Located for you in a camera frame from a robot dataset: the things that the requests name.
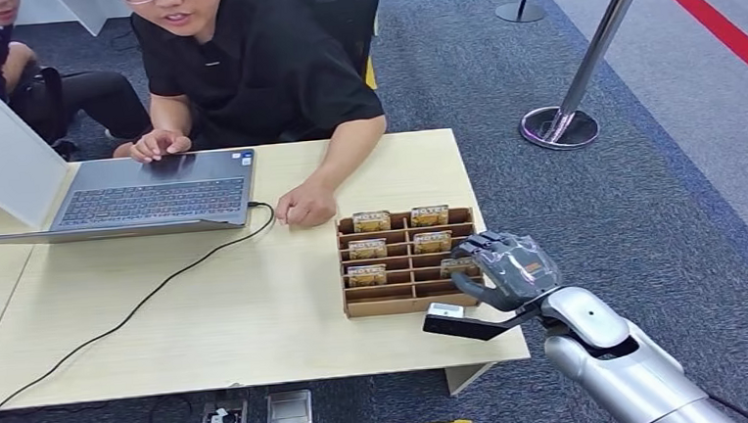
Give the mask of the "person's right hand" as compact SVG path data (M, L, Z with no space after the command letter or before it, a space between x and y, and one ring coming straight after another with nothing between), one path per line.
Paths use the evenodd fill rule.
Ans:
M127 153L134 161L149 164L164 156L187 153L192 147L191 139L182 132L155 129L131 144Z

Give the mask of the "person's left hand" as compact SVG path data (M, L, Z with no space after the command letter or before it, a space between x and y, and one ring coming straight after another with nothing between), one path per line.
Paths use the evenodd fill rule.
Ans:
M285 225L316 227L333 219L336 212L335 190L307 181L280 198L275 218Z

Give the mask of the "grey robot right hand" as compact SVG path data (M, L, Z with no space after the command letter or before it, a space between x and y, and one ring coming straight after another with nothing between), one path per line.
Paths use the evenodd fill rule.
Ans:
M517 310L562 283L556 263L531 236L484 231L453 248L454 259L469 258L494 284L478 285L465 272L452 272L456 288L503 312Z

